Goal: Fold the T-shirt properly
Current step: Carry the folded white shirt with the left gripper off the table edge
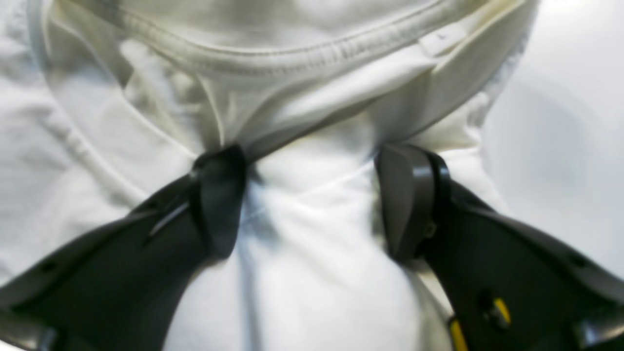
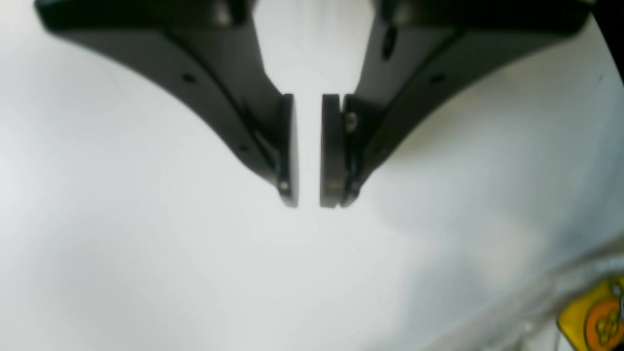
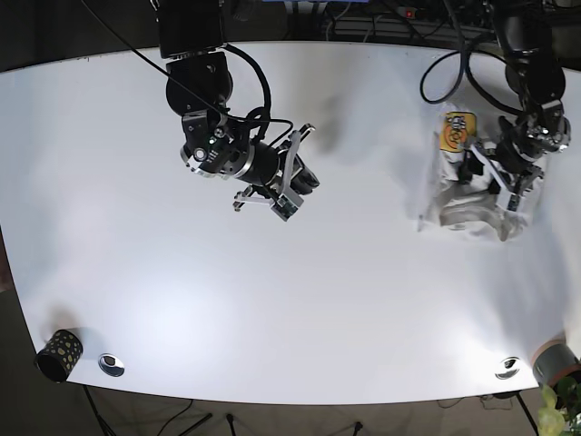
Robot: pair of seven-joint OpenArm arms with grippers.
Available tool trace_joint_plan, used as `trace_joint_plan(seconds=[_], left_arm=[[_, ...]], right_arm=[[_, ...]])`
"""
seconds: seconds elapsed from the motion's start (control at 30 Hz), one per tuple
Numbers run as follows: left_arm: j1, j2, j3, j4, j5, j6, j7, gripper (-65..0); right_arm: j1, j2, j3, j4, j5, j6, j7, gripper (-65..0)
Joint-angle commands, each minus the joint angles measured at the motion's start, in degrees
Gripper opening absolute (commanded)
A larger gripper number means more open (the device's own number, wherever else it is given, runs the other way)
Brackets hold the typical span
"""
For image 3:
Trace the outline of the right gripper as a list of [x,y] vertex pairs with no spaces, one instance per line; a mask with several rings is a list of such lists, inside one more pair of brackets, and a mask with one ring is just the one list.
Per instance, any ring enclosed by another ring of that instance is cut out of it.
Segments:
[[246,204],[262,204],[288,221],[303,205],[303,197],[320,186],[299,156],[302,141],[314,131],[312,124],[305,124],[278,146],[252,144],[246,162],[233,175],[248,184],[234,196],[233,209],[238,212]]

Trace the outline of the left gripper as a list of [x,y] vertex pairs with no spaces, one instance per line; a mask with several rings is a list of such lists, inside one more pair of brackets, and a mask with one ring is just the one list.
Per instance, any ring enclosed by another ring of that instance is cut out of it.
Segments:
[[530,162],[512,144],[485,142],[470,136],[464,143],[459,181],[472,192],[493,196],[504,213],[532,214],[540,199],[546,176],[546,158]]

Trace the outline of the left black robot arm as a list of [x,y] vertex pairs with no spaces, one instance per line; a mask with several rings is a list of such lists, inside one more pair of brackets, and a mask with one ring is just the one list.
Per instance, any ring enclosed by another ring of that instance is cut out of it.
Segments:
[[[502,115],[491,138],[478,133],[475,114],[452,108],[438,121],[435,162],[425,189],[422,215],[468,220],[480,215],[527,218],[544,188],[547,157],[565,150],[571,127],[562,98],[564,71],[553,50],[552,30],[540,1],[486,1],[490,30],[467,39],[455,7],[445,7],[458,35],[459,69],[452,88],[468,80]],[[476,80],[471,58],[484,43],[495,42],[505,77],[519,105],[501,103]]]

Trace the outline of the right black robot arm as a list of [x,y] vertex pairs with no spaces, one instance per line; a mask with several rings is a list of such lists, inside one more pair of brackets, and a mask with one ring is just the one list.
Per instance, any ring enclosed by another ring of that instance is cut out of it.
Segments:
[[[290,127],[271,143],[264,139],[276,120],[271,115],[271,89],[259,64],[228,44],[220,1],[155,1],[160,54],[166,60],[166,99],[181,117],[185,143],[180,156],[193,173],[237,179],[246,188],[234,197],[234,210],[267,205],[288,221],[320,182],[299,155],[301,143],[314,130]],[[233,79],[226,55],[248,63],[259,79],[263,103],[245,116],[235,116],[227,103]]]

